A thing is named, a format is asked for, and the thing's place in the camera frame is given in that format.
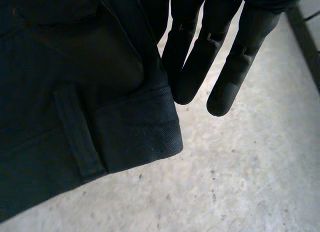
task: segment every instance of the gloved hand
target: gloved hand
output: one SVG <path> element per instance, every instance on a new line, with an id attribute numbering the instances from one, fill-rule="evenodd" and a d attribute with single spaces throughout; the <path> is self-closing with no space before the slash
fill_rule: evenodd
<path id="1" fill-rule="evenodd" d="M 237 36 L 207 101 L 207 110 L 215 116 L 223 116 L 229 111 L 264 39 L 276 27 L 281 12 L 295 6 L 299 0 L 244 1 Z M 203 2 L 202 28 L 186 60 Z M 166 29 L 169 0 L 141 0 L 141 3 L 158 41 Z M 242 0 L 171 0 L 173 24 L 162 63 L 177 103 L 185 105 L 195 97 L 241 3 Z"/>

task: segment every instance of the dark wall edge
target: dark wall edge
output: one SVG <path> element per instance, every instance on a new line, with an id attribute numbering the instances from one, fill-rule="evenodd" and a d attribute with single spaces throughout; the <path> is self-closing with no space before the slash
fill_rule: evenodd
<path id="1" fill-rule="evenodd" d="M 314 83 L 320 93 L 320 56 L 311 34 L 304 23 L 304 18 L 298 7 L 290 9 L 286 13 L 291 28 L 308 64 Z"/>

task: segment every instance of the black glove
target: black glove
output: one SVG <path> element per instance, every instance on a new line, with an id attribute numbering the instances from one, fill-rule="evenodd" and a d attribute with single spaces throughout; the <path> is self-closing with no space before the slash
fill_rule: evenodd
<path id="1" fill-rule="evenodd" d="M 161 16 L 152 7 L 161 8 L 165 19 L 166 4 L 147 6 L 141 0 L 151 25 Z M 195 34 L 198 14 L 204 3 L 202 29 L 186 60 Z M 276 27 L 281 12 L 299 0 L 244 0 L 239 31 L 221 74 L 208 98 L 207 109 L 215 116 L 225 115 L 247 75 L 266 36 Z M 230 23 L 242 0 L 171 0 L 173 24 L 162 55 L 174 100 L 179 104 L 192 101 L 204 81 L 227 35 Z M 163 29 L 153 26 L 157 38 Z"/>

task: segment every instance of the concrete floor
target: concrete floor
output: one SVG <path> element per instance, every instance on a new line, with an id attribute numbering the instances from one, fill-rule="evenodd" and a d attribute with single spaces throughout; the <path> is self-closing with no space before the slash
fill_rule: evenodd
<path id="1" fill-rule="evenodd" d="M 206 110 L 238 19 L 197 97 L 177 106 L 181 154 L 57 196 L 0 232 L 320 231 L 320 97 L 285 16 L 232 110 Z"/>

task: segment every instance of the black jacket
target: black jacket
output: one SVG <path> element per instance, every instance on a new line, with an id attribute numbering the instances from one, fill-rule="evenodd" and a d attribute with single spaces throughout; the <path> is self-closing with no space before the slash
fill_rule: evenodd
<path id="1" fill-rule="evenodd" d="M 80 68 L 27 35 L 10 0 L 0 0 L 0 221 L 183 148 L 167 75 L 139 4 L 109 1 L 144 71 L 142 85 L 121 96 L 78 80 Z"/>

